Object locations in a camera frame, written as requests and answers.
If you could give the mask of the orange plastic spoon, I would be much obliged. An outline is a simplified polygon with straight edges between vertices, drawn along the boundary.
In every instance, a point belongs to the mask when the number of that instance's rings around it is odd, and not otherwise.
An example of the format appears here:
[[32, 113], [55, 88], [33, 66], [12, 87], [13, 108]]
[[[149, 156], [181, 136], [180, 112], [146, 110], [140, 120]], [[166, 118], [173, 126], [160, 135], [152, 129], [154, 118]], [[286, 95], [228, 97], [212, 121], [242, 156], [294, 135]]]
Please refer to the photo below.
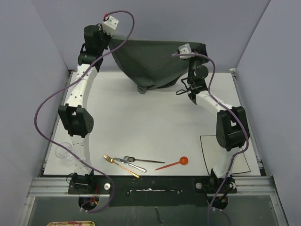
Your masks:
[[165, 169], [165, 168], [168, 168], [168, 167], [177, 165], [177, 164], [180, 164], [180, 165], [187, 165], [188, 162], [189, 162], [189, 159], [188, 159], [186, 156], [182, 156], [182, 157], [179, 159], [179, 161], [174, 162], [174, 163], [170, 163], [170, 164], [165, 165], [165, 166], [162, 166], [162, 167], [159, 167], [159, 168], [155, 169], [155, 171], [161, 170], [161, 169]]

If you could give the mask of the silver table knife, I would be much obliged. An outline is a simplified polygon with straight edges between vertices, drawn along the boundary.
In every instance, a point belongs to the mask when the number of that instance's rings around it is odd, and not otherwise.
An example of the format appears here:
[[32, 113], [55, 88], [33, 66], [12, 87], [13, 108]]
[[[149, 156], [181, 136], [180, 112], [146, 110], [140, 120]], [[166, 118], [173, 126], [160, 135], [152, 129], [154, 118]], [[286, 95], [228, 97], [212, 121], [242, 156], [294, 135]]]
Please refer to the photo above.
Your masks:
[[128, 166], [134, 167], [135, 169], [137, 169], [137, 170], [139, 170], [139, 171], [141, 171], [141, 172], [143, 172], [143, 173], [146, 173], [146, 172], [147, 172], [147, 170], [146, 170], [145, 168], [142, 168], [142, 167], [139, 167], [139, 166], [137, 166], [137, 165], [134, 165], [134, 164], [132, 164], [132, 163], [130, 163], [129, 161], [126, 161], [126, 160], [124, 160], [124, 159], [114, 157], [113, 160], [114, 160], [114, 161], [118, 161], [118, 162], [123, 163], [123, 164], [128, 165]]

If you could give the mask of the floral tray edge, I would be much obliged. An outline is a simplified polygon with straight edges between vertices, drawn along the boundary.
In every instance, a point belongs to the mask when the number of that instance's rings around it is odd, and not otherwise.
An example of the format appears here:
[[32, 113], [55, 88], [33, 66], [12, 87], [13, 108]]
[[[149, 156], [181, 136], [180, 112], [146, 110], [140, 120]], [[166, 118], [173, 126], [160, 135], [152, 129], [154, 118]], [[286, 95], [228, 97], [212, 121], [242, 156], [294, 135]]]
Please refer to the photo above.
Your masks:
[[95, 226], [93, 221], [59, 221], [50, 222], [47, 226]]

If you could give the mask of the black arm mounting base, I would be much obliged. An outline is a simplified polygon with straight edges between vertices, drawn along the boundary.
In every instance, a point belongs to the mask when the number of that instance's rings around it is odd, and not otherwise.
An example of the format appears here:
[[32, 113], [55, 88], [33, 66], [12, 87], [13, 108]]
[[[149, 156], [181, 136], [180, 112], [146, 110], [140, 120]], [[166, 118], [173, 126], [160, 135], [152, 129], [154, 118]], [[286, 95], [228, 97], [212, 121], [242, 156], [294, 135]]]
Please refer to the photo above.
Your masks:
[[237, 193], [234, 178], [223, 183], [212, 176], [95, 176], [82, 183], [70, 181], [68, 188], [68, 194], [80, 197], [108, 195], [109, 207], [206, 207], [216, 192], [221, 199], [214, 202], [226, 203], [228, 194]]

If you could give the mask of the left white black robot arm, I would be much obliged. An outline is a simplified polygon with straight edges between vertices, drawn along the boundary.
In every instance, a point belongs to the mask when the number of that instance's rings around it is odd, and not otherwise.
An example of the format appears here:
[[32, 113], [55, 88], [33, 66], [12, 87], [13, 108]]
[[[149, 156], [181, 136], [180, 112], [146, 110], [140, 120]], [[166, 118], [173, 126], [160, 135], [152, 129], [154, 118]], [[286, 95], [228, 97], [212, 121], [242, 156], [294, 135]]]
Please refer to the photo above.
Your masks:
[[99, 72], [103, 60], [99, 60], [90, 69], [89, 66], [108, 48], [115, 30], [108, 26], [89, 25], [84, 28], [84, 40], [78, 56], [77, 77], [79, 82], [71, 87], [72, 91], [64, 105], [58, 107], [58, 113], [71, 138], [72, 151], [77, 156], [74, 172], [89, 175], [91, 165], [89, 152], [89, 134], [94, 126], [94, 119], [87, 111], [87, 100], [92, 83]]

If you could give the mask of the dark handled silver fork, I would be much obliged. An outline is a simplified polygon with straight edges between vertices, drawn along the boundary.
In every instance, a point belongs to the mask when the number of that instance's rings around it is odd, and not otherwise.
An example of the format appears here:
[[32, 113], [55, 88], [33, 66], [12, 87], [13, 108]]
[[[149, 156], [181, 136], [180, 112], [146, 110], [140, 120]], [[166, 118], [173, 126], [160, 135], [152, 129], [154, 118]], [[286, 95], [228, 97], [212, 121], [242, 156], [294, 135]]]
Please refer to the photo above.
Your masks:
[[129, 161], [129, 162], [142, 161], [142, 162], [150, 162], [150, 163], [162, 163], [162, 164], [165, 163], [165, 162], [162, 162], [162, 161], [137, 159], [137, 158], [131, 157], [131, 156], [123, 156], [123, 159], [126, 160], [126, 161]]

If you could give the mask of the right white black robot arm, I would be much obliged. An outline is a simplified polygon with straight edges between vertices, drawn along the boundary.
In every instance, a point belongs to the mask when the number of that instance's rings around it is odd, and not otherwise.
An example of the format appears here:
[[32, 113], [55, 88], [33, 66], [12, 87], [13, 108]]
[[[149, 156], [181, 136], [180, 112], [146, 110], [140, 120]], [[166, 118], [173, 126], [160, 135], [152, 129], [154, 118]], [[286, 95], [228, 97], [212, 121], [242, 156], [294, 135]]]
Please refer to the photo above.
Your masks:
[[191, 53], [180, 57], [189, 61], [188, 76], [182, 79], [185, 86], [183, 93], [187, 93], [189, 99], [196, 105], [205, 108], [216, 119], [216, 140], [222, 148], [222, 156], [217, 158], [213, 166], [215, 177], [210, 179], [209, 186], [212, 191], [219, 193], [226, 187], [224, 178], [231, 175], [231, 168], [235, 160], [235, 154], [241, 152], [241, 148], [248, 144], [249, 128], [246, 112], [242, 106], [229, 105], [211, 92], [211, 84], [206, 84], [209, 75], [207, 62], [212, 62], [209, 57]]

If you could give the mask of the clear plastic cup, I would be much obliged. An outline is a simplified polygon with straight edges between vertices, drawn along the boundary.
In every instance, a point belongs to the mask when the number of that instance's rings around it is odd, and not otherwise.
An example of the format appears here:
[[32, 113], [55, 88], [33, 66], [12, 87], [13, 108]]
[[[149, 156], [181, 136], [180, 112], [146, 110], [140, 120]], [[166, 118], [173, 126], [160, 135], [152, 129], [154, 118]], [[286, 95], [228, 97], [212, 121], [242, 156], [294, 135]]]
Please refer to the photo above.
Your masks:
[[59, 159], [60, 163], [63, 163], [64, 165], [71, 166], [74, 164], [73, 156], [61, 146], [56, 147], [55, 155]]

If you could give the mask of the gold fork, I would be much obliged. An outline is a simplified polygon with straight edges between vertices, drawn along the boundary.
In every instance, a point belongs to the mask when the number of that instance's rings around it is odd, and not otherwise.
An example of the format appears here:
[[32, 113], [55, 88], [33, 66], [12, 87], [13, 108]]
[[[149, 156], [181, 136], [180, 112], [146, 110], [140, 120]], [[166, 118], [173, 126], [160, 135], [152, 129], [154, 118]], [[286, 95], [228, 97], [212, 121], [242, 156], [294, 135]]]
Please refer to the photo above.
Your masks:
[[108, 155], [105, 154], [103, 157], [104, 157], [104, 159], [105, 159], [106, 161], [108, 161], [109, 163], [112, 163], [112, 164], [115, 164], [115, 165], [119, 166], [120, 168], [122, 168], [122, 169], [125, 170], [126, 172], [130, 173], [132, 176], [134, 176], [134, 177], [136, 177], [136, 178], [139, 178], [139, 177], [140, 177], [139, 175], [135, 174], [134, 172], [128, 170], [127, 168], [125, 168], [125, 167], [123, 167], [122, 165], [120, 165], [120, 164], [118, 164], [117, 162], [115, 162], [115, 161], [114, 161], [111, 157], [109, 157]]

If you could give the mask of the dark grey cloth placemat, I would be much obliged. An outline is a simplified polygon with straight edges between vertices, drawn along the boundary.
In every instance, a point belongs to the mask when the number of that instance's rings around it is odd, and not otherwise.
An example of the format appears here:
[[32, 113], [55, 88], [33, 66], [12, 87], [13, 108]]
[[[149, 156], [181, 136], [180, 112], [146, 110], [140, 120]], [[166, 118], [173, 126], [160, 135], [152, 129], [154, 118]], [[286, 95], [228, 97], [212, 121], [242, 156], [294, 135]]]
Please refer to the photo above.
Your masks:
[[189, 61], [173, 57], [187, 41], [159, 41], [126, 39], [114, 35], [109, 48], [123, 46], [112, 56], [119, 69], [131, 79], [144, 94], [148, 90], [171, 87], [188, 74]]

